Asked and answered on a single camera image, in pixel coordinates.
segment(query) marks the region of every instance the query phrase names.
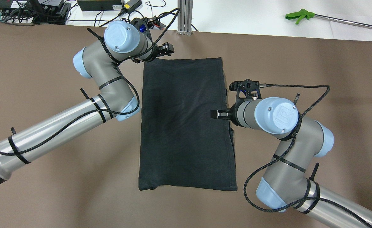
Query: metal rod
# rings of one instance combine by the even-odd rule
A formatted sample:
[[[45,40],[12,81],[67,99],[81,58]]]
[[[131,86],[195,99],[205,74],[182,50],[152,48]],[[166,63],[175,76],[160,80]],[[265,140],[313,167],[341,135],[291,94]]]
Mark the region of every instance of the metal rod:
[[[318,14],[314,14],[314,17],[325,19],[325,20],[328,20],[328,21],[331,21],[331,22],[338,22],[338,23],[343,23],[343,24],[348,24],[348,25],[359,26],[359,27],[363,27],[363,28],[367,28],[367,29],[372,29],[372,25],[370,25],[370,24],[364,24],[364,23],[360,23],[360,22],[353,22],[353,21],[348,21],[348,20],[339,19],[339,18],[335,18],[335,17],[327,17],[327,16],[323,16],[323,15],[318,15]]]
[[[328,199],[333,201],[350,211],[354,212],[361,218],[363,218],[366,222],[368,222],[372,226],[372,211],[369,209],[364,208],[363,206],[358,205],[357,203],[350,201],[349,199],[338,195],[337,193],[324,188],[323,186],[320,187],[320,198]],[[312,200],[308,200],[305,204],[308,206],[312,203]],[[354,216],[350,215],[349,213],[345,212],[341,208],[338,208],[330,203],[319,201],[315,207],[310,211],[307,212],[309,217],[322,222],[329,227],[353,227],[353,228],[364,228],[365,225],[358,221]]]

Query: wire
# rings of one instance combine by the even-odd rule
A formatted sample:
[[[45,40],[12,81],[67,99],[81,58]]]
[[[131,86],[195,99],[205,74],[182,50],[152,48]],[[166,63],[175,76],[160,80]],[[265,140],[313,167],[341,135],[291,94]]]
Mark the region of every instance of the wire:
[[[175,14],[175,17],[173,17],[171,23],[173,23],[173,21],[175,20],[176,16],[178,15],[179,13],[179,8],[176,8],[172,11],[175,11],[177,10],[177,13]],[[149,48],[147,49],[145,52],[141,53],[140,56],[144,55],[145,53],[147,53],[154,45],[156,45],[156,43],[162,38],[162,36],[165,34],[165,32],[167,31],[167,28],[165,30],[163,30],[163,32],[161,33],[161,35],[157,38],[157,40],[154,42],[154,44]],[[42,141],[41,143],[31,147],[31,148],[28,148],[26,150],[22,150],[22,151],[19,151],[18,153],[5,153],[5,152],[2,152],[0,151],[0,155],[4,155],[4,156],[16,156],[16,155],[21,155],[21,154],[24,154],[24,153],[27,153],[27,152],[30,152],[31,150],[34,150],[42,145],[44,145],[45,143],[47,143],[48,141],[50,141],[51,139],[53,139],[54,137],[56,137],[58,134],[60,134],[63,130],[65,130],[66,128],[68,128],[70,125],[72,125],[74,122],[78,121],[80,118],[86,116],[86,115],[89,115],[93,112],[96,112],[96,111],[106,111],[106,112],[109,112],[109,113],[112,113],[112,114],[117,114],[117,115],[127,115],[127,114],[131,114],[133,113],[134,111],[136,111],[138,108],[139,108],[139,104],[140,104],[140,100],[139,100],[139,95],[138,95],[138,92],[137,90],[135,89],[135,87],[124,77],[124,75],[121,73],[121,71],[118,69],[116,63],[112,62],[111,63],[111,66],[114,68],[114,70],[117,72],[117,74],[119,76],[122,77],[122,79],[131,87],[131,89],[134,91],[135,93],[135,96],[137,97],[137,106],[129,111],[129,112],[118,112],[118,111],[112,111],[112,110],[107,110],[107,109],[94,109],[94,110],[91,110],[91,111],[88,111],[88,112],[85,112],[83,113],[82,115],[76,117],[75,119],[73,119],[72,121],[70,121],[69,123],[67,123],[65,126],[63,126],[60,130],[58,130],[56,133],[54,133],[53,135],[51,135],[50,137],[48,137],[47,139],[45,139],[44,141]]]
[[[98,14],[96,14],[96,17],[94,17],[94,25],[93,25],[93,27],[96,27],[97,16],[99,16],[99,14],[101,14],[102,11],[103,11],[103,10],[100,10],[100,12],[99,12]]]
[[[196,30],[196,32],[198,32],[197,28],[194,25],[192,25],[192,27]]]
[[[116,17],[114,17],[113,19],[107,21],[106,23],[102,24],[102,25],[99,26],[99,27],[102,27],[102,26],[107,25],[108,23],[110,23],[110,22],[114,21],[115,19],[119,18],[119,17],[120,17],[121,15],[123,15],[124,13],[125,13],[125,10],[121,10],[121,11],[118,13],[118,15],[117,15]]]
[[[172,20],[169,22],[168,26],[162,31],[162,33],[158,36],[158,38],[156,39],[156,41],[149,47],[147,48],[147,50],[145,50],[143,53],[141,54],[138,54],[138,55],[135,55],[135,56],[131,56],[131,57],[128,57],[128,58],[125,58],[123,59],[122,61],[126,61],[128,59],[131,59],[131,58],[138,58],[140,56],[143,56],[145,55],[146,53],[148,53],[157,43],[158,41],[162,38],[162,36],[166,33],[166,31],[169,29],[170,25],[175,21],[177,15],[179,14],[180,12],[180,9],[179,8],[175,8],[173,10],[171,10],[170,12],[168,12],[167,14],[172,14],[174,15],[174,17],[172,18]]]
[[[51,21],[51,22],[89,22],[89,21],[93,22],[94,20],[64,20],[64,21]],[[43,24],[51,24],[51,22],[41,22],[41,23],[35,23],[35,24],[17,24],[17,23],[2,22],[2,21],[0,22],[9,24],[9,25],[14,25],[14,26],[37,26],[37,25],[43,25]]]
[[[154,6],[154,5],[151,5],[151,2],[150,1],[148,1],[148,2],[145,3],[147,6],[150,6],[151,7],[151,17],[154,17],[154,13],[152,12],[152,8],[153,7],[161,8],[161,7],[165,7],[166,6],[166,1],[165,0],[161,0],[161,1],[163,1],[165,3],[163,6]]]
[[[102,11],[102,14],[100,15],[100,19],[102,19],[102,17],[103,17],[103,15],[105,14],[105,11],[103,10]]]
[[[117,114],[117,115],[128,115],[128,114],[131,114],[133,113],[134,111],[136,111],[139,107],[139,104],[140,104],[140,101],[139,101],[139,95],[138,95],[138,92],[137,90],[135,89],[135,87],[131,84],[131,82],[129,82],[125,77],[124,75],[121,73],[121,71],[117,68],[117,66],[115,65],[115,63],[111,63],[111,66],[115,69],[115,71],[117,72],[117,74],[119,76],[122,77],[122,79],[131,87],[131,89],[134,91],[135,93],[135,96],[137,97],[137,106],[131,110],[131,111],[128,111],[128,112],[119,112],[119,111],[112,111],[112,110],[107,110],[107,109],[94,109],[94,110],[91,110],[91,111],[88,111],[88,112],[85,112],[83,113],[82,115],[76,117],[75,119],[73,119],[72,121],[70,121],[69,123],[67,123],[65,126],[63,126],[60,130],[58,130],[56,133],[54,133],[53,135],[51,135],[50,137],[48,137],[47,139],[45,139],[44,141],[42,141],[41,143],[31,147],[31,148],[28,148],[26,150],[22,150],[22,151],[19,151],[18,153],[5,153],[5,152],[2,152],[0,151],[0,155],[4,155],[4,156],[16,156],[16,155],[21,155],[21,154],[24,154],[24,153],[27,153],[27,152],[30,152],[31,150],[34,150],[34,149],[37,149],[38,147],[44,145],[45,143],[49,142],[51,139],[55,138],[58,134],[60,134],[63,130],[65,130],[66,128],[68,128],[70,125],[72,125],[73,123],[75,123],[76,121],[78,121],[80,118],[84,117],[84,116],[87,116],[93,112],[96,112],[96,111],[106,111],[106,112],[109,112],[109,113],[112,113],[112,114]]]
[[[79,4],[76,3],[75,5],[73,5],[72,7],[70,7],[70,9],[67,10],[65,13],[63,13],[63,14],[61,14],[61,15],[58,15],[58,16],[52,16],[52,15],[50,15],[50,14],[44,14],[44,13],[36,12],[35,10],[26,7],[26,4],[28,4],[28,2],[26,2],[26,3],[20,3],[20,2],[17,2],[17,4],[19,5],[19,7],[16,8],[15,10],[11,11],[11,12],[8,14],[8,17],[6,17],[6,18],[1,18],[1,19],[0,19],[0,22],[5,22],[5,23],[7,23],[8,20],[10,20],[10,19],[12,19],[12,20],[17,19],[17,20],[19,20],[19,22],[21,23],[22,20],[27,20],[27,19],[30,19],[30,18],[33,18],[33,17],[34,17],[34,19],[35,19],[38,15],[44,15],[44,16],[47,16],[47,18],[49,18],[47,22],[41,22],[41,23],[39,23],[39,24],[43,24],[43,23],[53,23],[53,22],[65,22],[65,21],[63,21],[63,20],[58,20],[58,21],[56,21],[56,20],[51,20],[51,19],[54,19],[54,18],[57,19],[57,18],[60,18],[60,17],[63,18],[63,16],[67,15],[68,13],[70,13],[70,12],[71,12],[75,7],[79,6]],[[22,13],[23,13],[22,9],[23,9],[23,8],[25,8],[25,9],[27,9],[29,12],[31,12],[32,15],[30,15],[30,16],[23,16],[23,15],[22,15]]]
[[[139,14],[141,15],[142,19],[145,18],[144,15],[142,15],[141,12],[139,12],[138,10],[134,10],[133,12],[137,12],[137,13],[139,13]]]
[[[307,108],[300,116],[299,116],[299,120],[298,120],[298,124],[294,127],[293,131],[296,131],[297,128],[298,128],[298,125],[300,122],[302,122],[302,119],[303,117],[310,111],[312,110],[312,108],[314,108],[327,94],[328,92],[330,91],[330,87],[329,85],[314,85],[314,86],[310,86],[310,85],[280,85],[280,84],[266,84],[266,87],[298,87],[298,88],[326,88],[325,92],[321,95],[320,98],[318,98],[309,108]],[[320,197],[315,197],[315,196],[312,196],[312,197],[305,197],[305,198],[301,198],[301,199],[298,199],[294,202],[291,202],[289,204],[287,204],[286,206],[283,206],[283,207],[280,207],[280,208],[277,208],[277,209],[264,209],[264,208],[261,208],[259,206],[257,206],[256,204],[254,204],[249,198],[248,198],[248,195],[247,195],[247,185],[248,185],[248,182],[251,180],[251,178],[256,175],[258,172],[260,172],[261,170],[275,164],[276,162],[278,162],[279,160],[281,160],[283,157],[285,157],[289,152],[290,150],[293,148],[294,144],[296,142],[296,134],[294,134],[293,138],[292,138],[292,141],[289,145],[289,147],[286,149],[286,151],[277,159],[267,163],[266,165],[260,167],[259,169],[255,170],[248,178],[247,180],[245,181],[244,183],[244,196],[245,196],[245,199],[247,200],[247,202],[253,206],[254,208],[260,210],[260,211],[263,211],[263,212],[276,212],[276,211],[281,211],[281,210],[284,210],[286,208],[289,208],[299,202],[303,202],[303,201],[307,201],[307,200],[321,200],[321,201],[324,201],[324,202],[327,202],[327,203],[330,203],[336,207],[339,207],[341,209],[343,209],[344,211],[348,212],[350,215],[354,216],[357,220],[359,220],[360,222],[362,222],[364,225],[366,225],[367,227],[372,227],[367,221],[365,221],[363,218],[361,218],[360,216],[358,216],[357,214],[355,214],[354,212],[352,212],[351,210],[345,208],[344,206],[336,203],[336,202],[333,202],[329,199],[324,199],[324,198],[320,198]]]

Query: black cable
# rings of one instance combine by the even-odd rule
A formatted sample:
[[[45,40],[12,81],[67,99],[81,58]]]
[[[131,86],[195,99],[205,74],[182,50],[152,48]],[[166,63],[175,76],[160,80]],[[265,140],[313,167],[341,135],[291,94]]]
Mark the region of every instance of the black cable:
[[[175,14],[175,17],[173,17],[172,21],[170,22],[170,24],[173,23],[173,21],[175,20],[175,18],[177,17],[178,13],[179,13],[179,8],[176,8],[172,11],[175,11],[177,10],[177,13]],[[145,53],[147,53],[150,49],[152,49],[152,47],[154,45],[156,45],[156,43],[162,38],[162,36],[165,34],[165,32],[167,31],[167,28],[165,30],[163,30],[163,32],[161,33],[161,35],[157,38],[157,40],[154,42],[154,44],[149,48],[147,49],[145,52],[141,53],[140,56],[144,55]],[[117,114],[117,115],[127,115],[127,114],[131,114],[133,113],[134,111],[136,111],[138,108],[139,108],[139,104],[140,104],[140,100],[139,100],[139,95],[138,95],[138,92],[137,90],[135,89],[135,87],[124,77],[124,75],[120,72],[120,70],[118,69],[116,63],[112,62],[111,63],[111,66],[114,68],[114,70],[117,72],[117,74],[122,77],[122,79],[131,87],[131,89],[134,91],[135,93],[135,96],[137,97],[137,106],[129,111],[129,112],[118,112],[118,111],[112,111],[112,110],[107,110],[107,109],[94,109],[94,110],[91,110],[91,111],[88,111],[88,112],[85,112],[83,113],[82,115],[76,117],[75,119],[73,119],[72,121],[70,121],[68,124],[66,124],[65,126],[63,126],[60,130],[58,130],[56,133],[54,133],[53,135],[51,135],[50,137],[48,137],[46,140],[42,141],[41,143],[31,147],[31,148],[28,148],[26,150],[22,150],[22,151],[19,151],[18,153],[5,153],[5,152],[1,152],[0,151],[0,155],[4,155],[4,156],[16,156],[16,155],[21,155],[21,154],[24,154],[24,153],[27,153],[27,152],[30,152],[31,150],[34,150],[40,146],[42,146],[43,144],[47,143],[48,141],[50,141],[51,139],[53,139],[55,136],[57,136],[58,134],[60,134],[63,130],[65,130],[66,128],[68,128],[70,125],[72,125],[74,122],[78,121],[80,118],[86,116],[86,115],[89,115],[90,113],[93,113],[93,112],[96,112],[96,111],[106,111],[106,112],[109,112],[109,113],[112,113],[112,114]]]
[[[26,3],[20,3],[20,2],[17,2],[19,7],[14,9],[13,11],[10,12],[9,16],[5,19],[5,21],[8,21],[9,19],[11,19],[12,16],[14,16],[15,13],[19,12],[22,8],[25,7],[26,4],[28,4],[28,1]]]
[[[162,33],[158,36],[158,38],[155,40],[155,42],[149,47],[147,48],[147,50],[145,50],[143,53],[141,54],[138,54],[138,55],[135,55],[135,56],[131,56],[131,57],[128,57],[128,58],[125,58],[122,60],[122,62],[128,60],[128,59],[131,59],[131,58],[138,58],[140,56],[143,56],[145,55],[147,52],[149,52],[155,45],[157,45],[158,41],[162,38],[162,36],[166,33],[166,31],[169,29],[170,25],[175,21],[177,15],[179,14],[180,12],[180,9],[179,8],[175,8],[173,9],[172,11],[168,12],[168,14],[171,14],[173,13],[174,17],[172,18],[172,20],[169,22],[168,26],[162,31]]]
[[[145,3],[147,6],[150,6],[151,7],[151,18],[154,17],[154,13],[152,12],[152,8],[153,7],[161,8],[161,7],[165,7],[166,6],[166,1],[165,0],[161,0],[161,1],[163,1],[165,3],[163,6],[154,6],[154,5],[151,5],[151,2],[150,1],[148,1],[148,2]]]
[[[102,24],[102,25],[99,26],[99,27],[102,27],[102,26],[107,25],[108,23],[110,23],[110,22],[114,21],[115,19],[119,18],[119,17],[120,17],[121,15],[123,15],[124,13],[125,13],[125,10],[122,9],[122,10],[118,13],[118,15],[117,15],[116,17],[114,17],[113,19],[107,21],[106,23]]]
[[[103,15],[105,14],[105,11],[103,10],[102,14],[100,15],[100,19],[102,19]]]
[[[17,24],[17,23],[10,23],[10,22],[2,22],[0,21],[1,23],[5,23],[5,24],[9,24],[9,25],[14,25],[14,26],[37,26],[37,25],[43,25],[43,24],[51,24],[52,22],[88,22],[88,21],[91,21],[93,22],[94,20],[64,20],[64,21],[51,21],[51,22],[41,22],[41,23],[35,23],[35,24]],[[107,22],[107,20],[97,20],[98,22]]]
[[[75,123],[76,121],[78,121],[80,118],[86,116],[86,115],[89,115],[93,112],[96,112],[96,111],[106,111],[106,112],[109,112],[109,113],[112,113],[112,114],[117,114],[117,115],[128,115],[128,114],[131,114],[133,113],[134,111],[136,111],[139,107],[139,103],[140,103],[140,100],[139,100],[139,95],[138,95],[138,92],[137,90],[135,89],[135,87],[131,84],[131,82],[129,82],[125,77],[124,75],[120,72],[120,70],[117,68],[117,66],[115,65],[114,62],[111,63],[111,66],[115,69],[115,71],[117,72],[117,74],[119,76],[122,77],[122,79],[131,87],[131,89],[134,91],[135,93],[135,96],[137,97],[137,106],[131,110],[131,111],[128,111],[128,112],[119,112],[119,111],[112,111],[112,110],[107,110],[107,109],[94,109],[94,110],[91,110],[91,111],[88,111],[88,112],[85,112],[83,113],[82,115],[76,117],[75,119],[73,119],[72,121],[70,121],[69,123],[67,123],[65,126],[63,126],[60,130],[58,130],[56,133],[54,133],[53,135],[51,135],[50,137],[48,137],[47,139],[45,139],[44,141],[42,141],[41,143],[31,147],[31,148],[28,148],[26,150],[22,150],[22,151],[19,151],[18,153],[5,153],[5,152],[2,152],[0,151],[0,155],[4,155],[4,156],[16,156],[16,155],[21,155],[21,154],[24,154],[24,153],[27,153],[27,152],[30,152],[31,150],[34,150],[34,149],[37,149],[38,147],[44,145],[45,143],[47,143],[48,141],[50,141],[51,139],[55,138],[58,134],[60,134],[63,130],[65,130],[66,128],[68,128],[70,125],[72,125],[73,123]]]
[[[198,32],[197,28],[194,25],[192,25],[192,27],[196,30],[196,32]]]
[[[28,9],[28,10],[33,11],[33,12],[36,13],[36,14],[41,14],[41,15],[43,15],[43,16],[48,16],[48,17],[51,17],[51,18],[53,18],[53,17],[54,17],[54,18],[58,18],[58,17],[65,16],[65,15],[68,14],[71,10],[73,10],[74,7],[77,7],[77,6],[79,6],[78,3],[76,3],[76,4],[73,5],[73,6],[71,6],[70,9],[67,10],[65,13],[60,14],[60,15],[58,15],[58,16],[51,16],[51,15],[49,15],[49,14],[47,14],[47,13],[40,13],[40,12],[35,11],[34,9]]]
[[[96,17],[94,17],[94,25],[93,27],[96,27],[96,20],[97,20],[97,16],[99,16],[99,14],[102,13],[103,10],[100,10],[100,12],[98,14],[96,14]]]
[[[137,13],[139,13],[139,14],[141,15],[142,19],[144,19],[144,15],[142,15],[141,12],[139,12],[138,10],[134,10],[134,11],[132,11],[132,12],[137,12]]]
[[[66,20],[69,20],[70,16],[72,16],[72,9],[73,9],[75,6],[79,6],[79,3],[76,3],[74,6],[72,6],[72,7],[69,9],[69,15],[66,16]]]
[[[299,120],[298,120],[298,123],[302,122],[302,119],[303,117],[310,111],[312,110],[312,108],[314,108],[327,94],[328,92],[330,91],[330,87],[329,85],[314,85],[314,86],[310,86],[310,85],[280,85],[280,84],[266,84],[266,87],[298,87],[298,88],[326,88],[325,92],[321,95],[320,98],[318,98],[309,108],[307,108],[300,116],[299,116]],[[294,146],[296,142],[296,134],[294,134],[293,138],[292,138],[292,141],[289,145],[289,147],[286,149],[286,151],[277,159],[267,163],[266,165],[260,167],[259,169],[257,169],[256,171],[254,171],[248,178],[247,180],[245,181],[244,183],[244,196],[245,196],[245,199],[247,200],[247,202],[253,206],[254,208],[260,210],[260,211],[263,211],[263,212],[276,212],[276,211],[281,211],[281,210],[284,210],[286,208],[289,208],[299,202],[303,202],[303,201],[306,201],[306,200],[320,200],[320,201],[324,201],[324,202],[327,202],[327,203],[330,203],[336,207],[339,207],[341,209],[343,209],[344,211],[348,212],[350,215],[352,215],[354,218],[356,218],[357,220],[359,220],[360,222],[362,222],[364,225],[366,225],[367,227],[372,227],[367,221],[365,221],[363,218],[361,218],[360,216],[358,216],[357,214],[355,214],[354,212],[350,211],[349,209],[345,208],[344,206],[336,203],[336,202],[333,202],[329,199],[324,199],[324,198],[320,198],[320,197],[315,197],[315,196],[312,196],[312,197],[305,197],[305,198],[301,198],[301,199],[298,199],[294,202],[291,202],[289,203],[288,205],[286,206],[283,206],[281,208],[277,208],[277,209],[264,209],[264,208],[261,208],[259,206],[257,206],[256,204],[254,204],[249,198],[248,198],[248,195],[247,195],[247,185],[248,185],[248,182],[251,180],[251,178],[256,175],[258,172],[260,172],[261,170],[275,164],[276,162],[278,162],[279,160],[281,160],[283,157],[285,157],[289,152],[290,150],[292,149],[292,147]]]

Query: black electronic device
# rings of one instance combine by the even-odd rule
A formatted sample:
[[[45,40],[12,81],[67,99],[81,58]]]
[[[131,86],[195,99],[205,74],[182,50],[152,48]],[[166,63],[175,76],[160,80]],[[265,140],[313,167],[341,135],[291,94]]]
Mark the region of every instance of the black electronic device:
[[[121,10],[124,0],[78,0],[82,11]]]
[[[5,10],[15,10],[18,9],[21,4],[25,4],[28,1],[11,1],[11,0],[0,0],[0,9],[5,11]]]
[[[62,8],[63,0],[38,0],[42,6],[57,7],[58,9]]]
[[[51,23],[51,24],[65,24],[68,17],[69,10],[71,8],[70,3],[64,3],[61,7],[56,6],[43,6],[45,21],[41,17],[34,17],[32,23]]]

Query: black cloth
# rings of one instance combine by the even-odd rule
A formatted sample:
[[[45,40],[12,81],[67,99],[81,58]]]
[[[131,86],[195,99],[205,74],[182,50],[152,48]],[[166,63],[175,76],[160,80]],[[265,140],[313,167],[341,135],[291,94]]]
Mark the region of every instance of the black cloth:
[[[160,185],[236,191],[233,131],[221,58],[144,64],[140,190]]]

